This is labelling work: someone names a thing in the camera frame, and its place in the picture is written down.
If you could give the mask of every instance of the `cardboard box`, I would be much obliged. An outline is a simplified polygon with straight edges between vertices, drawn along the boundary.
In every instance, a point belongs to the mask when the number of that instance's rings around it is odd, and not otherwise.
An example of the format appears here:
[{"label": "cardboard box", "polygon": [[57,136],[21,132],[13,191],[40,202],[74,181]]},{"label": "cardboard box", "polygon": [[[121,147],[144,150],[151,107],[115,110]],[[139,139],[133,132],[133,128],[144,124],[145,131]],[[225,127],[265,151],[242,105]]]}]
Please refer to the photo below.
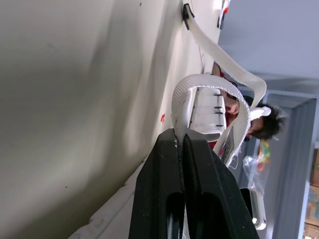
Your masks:
[{"label": "cardboard box", "polygon": [[306,223],[303,239],[319,239],[319,227]]},{"label": "cardboard box", "polygon": [[319,187],[319,152],[318,149],[315,150],[314,153],[314,163],[313,169],[311,172],[311,181],[310,184]]},{"label": "cardboard box", "polygon": [[309,187],[306,223],[319,226],[319,188]]}]

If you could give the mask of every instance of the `black hair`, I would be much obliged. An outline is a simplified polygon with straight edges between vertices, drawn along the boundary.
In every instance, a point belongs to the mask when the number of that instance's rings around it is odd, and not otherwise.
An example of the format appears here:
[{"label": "black hair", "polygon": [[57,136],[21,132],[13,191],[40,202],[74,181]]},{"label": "black hair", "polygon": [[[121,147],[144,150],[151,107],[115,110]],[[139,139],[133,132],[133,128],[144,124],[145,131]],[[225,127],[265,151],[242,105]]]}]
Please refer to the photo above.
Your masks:
[{"label": "black hair", "polygon": [[[244,96],[245,101],[247,102],[248,105],[251,105],[253,102],[253,98],[250,96]],[[280,110],[276,107],[273,107],[269,104],[263,104],[259,103],[257,107],[268,107],[271,110],[270,115],[264,116],[263,121],[264,121],[264,126],[261,130],[253,132],[252,136],[258,138],[258,139],[271,139],[274,137],[276,134],[279,133],[281,128],[284,126],[285,123],[285,118],[279,118],[278,115],[280,113]]]}]

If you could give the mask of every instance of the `shelving unit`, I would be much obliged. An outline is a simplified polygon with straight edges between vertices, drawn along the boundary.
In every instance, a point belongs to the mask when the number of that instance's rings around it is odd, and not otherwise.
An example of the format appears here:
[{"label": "shelving unit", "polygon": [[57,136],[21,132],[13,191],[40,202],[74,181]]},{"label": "shelving unit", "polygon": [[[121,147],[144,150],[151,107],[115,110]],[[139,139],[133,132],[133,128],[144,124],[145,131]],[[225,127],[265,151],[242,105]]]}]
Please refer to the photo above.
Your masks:
[{"label": "shelving unit", "polygon": [[[243,95],[253,92],[240,87]],[[278,140],[270,140],[271,168],[265,188],[267,227],[259,231],[261,239],[302,238],[309,180],[319,122],[319,96],[267,91],[264,103],[277,105],[288,115]],[[250,140],[239,155],[234,175],[240,187],[248,179],[242,170],[246,155],[257,155],[259,140]]]}]

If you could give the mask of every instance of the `white wall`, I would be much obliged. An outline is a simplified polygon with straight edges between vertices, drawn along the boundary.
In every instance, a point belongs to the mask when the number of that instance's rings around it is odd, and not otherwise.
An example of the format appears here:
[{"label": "white wall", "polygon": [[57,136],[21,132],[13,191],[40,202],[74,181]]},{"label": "white wall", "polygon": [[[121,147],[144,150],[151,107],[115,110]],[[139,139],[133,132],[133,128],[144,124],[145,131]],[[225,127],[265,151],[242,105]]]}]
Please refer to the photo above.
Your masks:
[{"label": "white wall", "polygon": [[0,1],[1,239],[67,238],[149,153],[179,4]]},{"label": "white wall", "polygon": [[233,0],[219,44],[269,89],[317,95],[318,9],[317,0]]}]

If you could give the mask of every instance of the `white strap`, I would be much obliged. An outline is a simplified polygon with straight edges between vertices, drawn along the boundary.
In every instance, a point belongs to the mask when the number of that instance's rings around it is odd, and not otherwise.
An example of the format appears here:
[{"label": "white strap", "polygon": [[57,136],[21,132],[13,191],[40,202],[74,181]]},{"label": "white strap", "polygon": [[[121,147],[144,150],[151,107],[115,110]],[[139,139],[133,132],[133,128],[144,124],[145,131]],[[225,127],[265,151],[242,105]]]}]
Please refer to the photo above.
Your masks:
[{"label": "white strap", "polygon": [[194,88],[209,87],[221,89],[229,94],[235,96],[239,101],[238,117],[231,123],[231,125],[224,131],[223,135],[228,136],[230,128],[234,126],[234,149],[229,152],[226,165],[230,165],[231,159],[238,153],[239,146],[244,140],[246,133],[249,129],[249,107],[244,100],[239,90],[230,82],[223,78],[211,75],[190,75],[181,80],[175,87],[173,99],[171,103],[172,108],[172,122],[174,132],[178,140],[178,156],[182,157],[183,140],[186,135],[188,121],[191,117],[191,97]]},{"label": "white strap", "polygon": [[[189,30],[194,36],[197,44],[207,52],[214,60],[236,81],[246,85],[247,87],[254,90],[254,100],[251,105],[253,110],[258,102],[263,98],[266,92],[267,85],[259,77],[247,72],[241,68],[236,62],[234,62],[230,56],[227,55],[215,42],[213,42],[209,37],[207,37],[204,32],[199,28],[195,22],[192,13],[189,9],[189,5],[186,5],[188,12],[187,25]],[[217,155],[220,154],[224,143],[231,131],[233,129],[233,139],[234,148],[233,150],[227,152],[225,164],[230,165],[232,158],[239,152],[240,145],[244,141],[244,138],[248,132],[249,122],[251,120],[250,110],[243,99],[241,93],[238,89],[233,86],[228,81],[216,77],[207,75],[191,75],[184,78],[175,88],[173,99],[172,99],[172,122],[174,126],[174,131],[176,138],[178,140],[178,154],[182,157],[182,146],[183,140],[186,135],[187,123],[190,117],[190,102],[192,89],[197,87],[213,87],[217,89],[222,89],[229,94],[235,96],[239,101],[239,114],[237,118],[228,126],[228,128],[223,132],[217,141],[214,151]],[[264,111],[256,111],[254,116],[265,114]]]}]

